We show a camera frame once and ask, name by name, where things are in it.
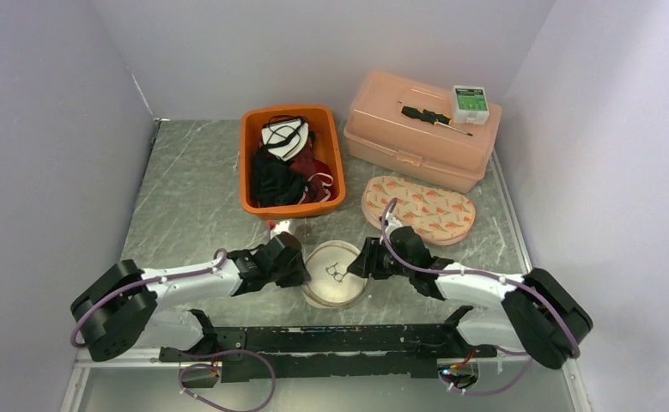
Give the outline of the white black bra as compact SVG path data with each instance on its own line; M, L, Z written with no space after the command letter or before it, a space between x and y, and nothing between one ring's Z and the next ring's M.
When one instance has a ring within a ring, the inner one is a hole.
M315 134L303 116L276 115L261 129L260 147L281 161L292 161L305 148L313 149Z

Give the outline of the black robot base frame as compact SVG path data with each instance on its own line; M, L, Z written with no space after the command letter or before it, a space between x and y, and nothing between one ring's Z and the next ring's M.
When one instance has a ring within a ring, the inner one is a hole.
M161 348L163 363L215 363L225 383L252 379L406 375L428 379L449 361L482 353L452 324L220 327L186 351Z

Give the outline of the floral mesh laundry bag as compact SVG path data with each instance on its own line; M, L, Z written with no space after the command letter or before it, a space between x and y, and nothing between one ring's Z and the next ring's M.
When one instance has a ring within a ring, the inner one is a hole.
M454 245L470 233L476 208L462 194L419 185L395 176L376 176L368 181L362 194L362 212L375 227L392 198L398 199L395 216L423 240L432 245Z

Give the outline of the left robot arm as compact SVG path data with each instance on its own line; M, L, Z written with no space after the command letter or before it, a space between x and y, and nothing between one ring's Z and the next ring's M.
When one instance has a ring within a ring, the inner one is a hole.
M85 348L96 362L136 347L159 347L197 361L211 359L219 343L210 317L198 309L176 312L176 306L257 293L268 284L299 287L310 279L301 243L288 232L252 249L220 248L201 264L150 269L122 260L71 304L76 323L70 344Z

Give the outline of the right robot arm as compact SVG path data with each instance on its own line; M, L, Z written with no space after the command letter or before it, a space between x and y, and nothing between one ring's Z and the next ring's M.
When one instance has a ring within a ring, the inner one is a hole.
M421 295L461 302L454 326L443 333L448 353L474 347L524 352L538 364L559 369L579 355L593 320L547 270L501 274L477 270L432 254L411 227L386 239L369 237L348 272L364 279L402 276Z

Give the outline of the dark red bra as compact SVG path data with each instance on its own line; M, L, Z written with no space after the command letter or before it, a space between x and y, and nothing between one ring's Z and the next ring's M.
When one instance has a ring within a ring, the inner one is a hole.
M304 183L315 173L328 173L332 177L331 169L322 161L314 158L310 147L305 146L294 158L290 165L291 170L302 176Z

